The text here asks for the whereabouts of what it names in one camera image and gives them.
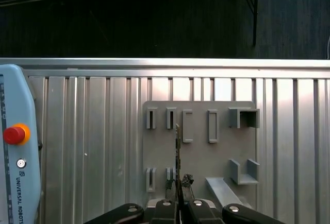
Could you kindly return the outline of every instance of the rectangular slot holder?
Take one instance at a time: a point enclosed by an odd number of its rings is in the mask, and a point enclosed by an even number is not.
[[[175,129],[176,124],[176,108],[166,108],[167,110],[167,129],[173,130]]]
[[[146,170],[146,192],[156,191],[156,168]]]
[[[157,108],[148,108],[146,111],[147,129],[156,129],[156,110]]]
[[[183,110],[183,142],[192,143],[194,141],[194,122],[192,110]]]
[[[217,143],[219,141],[218,111],[208,110],[208,142]]]

